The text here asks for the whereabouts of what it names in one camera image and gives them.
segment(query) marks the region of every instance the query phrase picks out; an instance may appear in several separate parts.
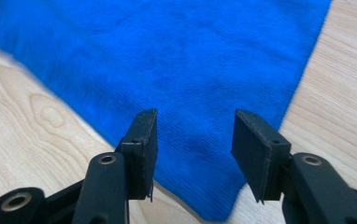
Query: blue towel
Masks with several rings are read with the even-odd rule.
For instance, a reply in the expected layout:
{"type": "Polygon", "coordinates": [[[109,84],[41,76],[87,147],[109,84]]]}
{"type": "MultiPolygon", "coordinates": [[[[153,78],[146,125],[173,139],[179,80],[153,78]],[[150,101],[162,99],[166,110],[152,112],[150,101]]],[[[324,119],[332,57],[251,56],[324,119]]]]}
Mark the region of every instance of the blue towel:
{"type": "Polygon", "coordinates": [[[116,146],[159,109],[155,179],[203,219],[246,183],[234,113],[278,128],[329,0],[0,0],[0,49],[116,146]]]}

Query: blue cloth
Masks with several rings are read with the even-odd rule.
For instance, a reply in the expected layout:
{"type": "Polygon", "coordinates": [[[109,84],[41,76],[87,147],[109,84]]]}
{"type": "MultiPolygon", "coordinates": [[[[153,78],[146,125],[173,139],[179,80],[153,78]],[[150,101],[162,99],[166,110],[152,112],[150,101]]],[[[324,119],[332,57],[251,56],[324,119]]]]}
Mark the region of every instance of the blue cloth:
{"type": "Polygon", "coordinates": [[[246,183],[234,113],[278,128],[329,0],[0,0],[0,49],[116,146],[159,109],[155,179],[205,220],[246,183]]]}

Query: light wood tabletop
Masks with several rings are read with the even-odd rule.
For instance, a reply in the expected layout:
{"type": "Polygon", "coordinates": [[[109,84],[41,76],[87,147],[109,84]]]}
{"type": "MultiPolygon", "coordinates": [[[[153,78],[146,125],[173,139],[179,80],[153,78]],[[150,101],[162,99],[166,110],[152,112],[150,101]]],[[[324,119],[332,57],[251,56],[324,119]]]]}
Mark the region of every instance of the light wood tabletop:
{"type": "MultiPolygon", "coordinates": [[[[318,44],[279,130],[295,152],[320,155],[357,189],[357,0],[332,3],[318,44]]],[[[49,196],[85,176],[112,148],[70,108],[0,51],[0,196],[38,187],[49,196]]],[[[241,190],[228,223],[284,223],[280,202],[241,190]]],[[[130,202],[132,223],[203,222],[156,184],[154,201],[130,202]]]]}

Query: wooden table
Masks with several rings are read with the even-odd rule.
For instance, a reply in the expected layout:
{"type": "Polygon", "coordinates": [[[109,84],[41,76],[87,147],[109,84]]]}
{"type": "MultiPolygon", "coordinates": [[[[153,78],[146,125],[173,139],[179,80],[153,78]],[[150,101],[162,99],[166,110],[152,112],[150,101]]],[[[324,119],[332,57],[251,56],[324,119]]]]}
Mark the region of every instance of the wooden table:
{"type": "MultiPolygon", "coordinates": [[[[293,152],[318,154],[357,188],[357,0],[332,4],[280,132],[293,152]]],[[[20,187],[51,195],[84,177],[111,147],[79,116],[0,52],[0,196],[20,187]]],[[[154,203],[130,202],[132,223],[202,222],[156,187],[154,203]]],[[[228,223],[283,223],[280,202],[256,204],[242,189],[228,223]]]]}

